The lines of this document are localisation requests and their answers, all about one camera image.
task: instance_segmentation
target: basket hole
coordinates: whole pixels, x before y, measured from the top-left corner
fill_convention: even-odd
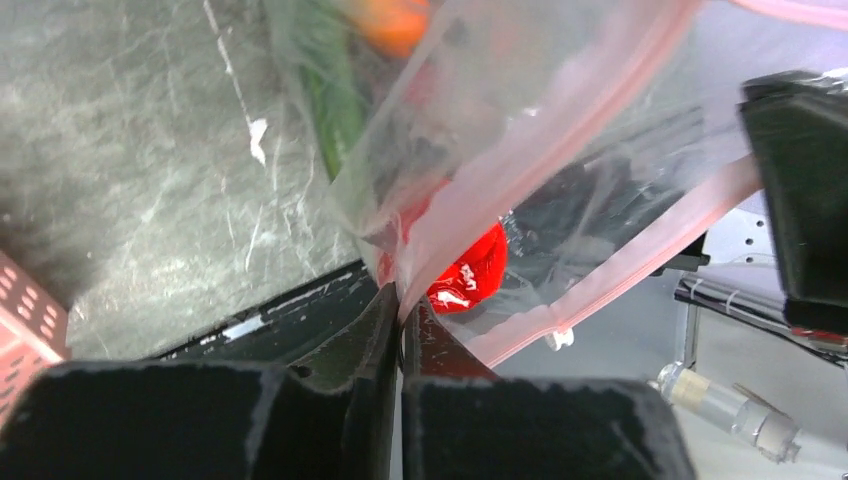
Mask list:
[[[23,305],[18,305],[18,315],[24,317],[27,320],[32,318],[32,313],[29,311],[28,308]]]
[[[312,376],[312,369],[306,365],[292,365],[291,369],[300,378],[309,378]]]

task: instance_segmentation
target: orange object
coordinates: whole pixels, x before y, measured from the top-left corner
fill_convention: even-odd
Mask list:
[[[374,48],[408,57],[430,23],[429,0],[357,0],[351,20]]]

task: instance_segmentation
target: transparent tube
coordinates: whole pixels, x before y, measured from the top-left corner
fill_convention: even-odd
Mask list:
[[[667,401],[751,445],[769,460],[795,461],[801,448],[795,443],[800,429],[782,412],[716,385],[679,362],[666,365],[657,382]]]

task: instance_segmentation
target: gray table surface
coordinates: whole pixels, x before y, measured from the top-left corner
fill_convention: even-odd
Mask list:
[[[0,248],[70,310],[75,357],[145,355],[356,257],[265,30],[255,0],[0,0]]]

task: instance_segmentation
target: ziplock bag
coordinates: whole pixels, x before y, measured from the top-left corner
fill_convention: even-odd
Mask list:
[[[745,151],[705,149],[715,103],[700,92],[700,32],[686,34],[699,7],[445,3],[332,186],[378,281],[397,282],[401,316],[428,294],[493,366],[611,301],[759,188]],[[472,298],[480,278],[457,259],[501,228],[497,291]],[[433,294],[454,267],[467,297]]]

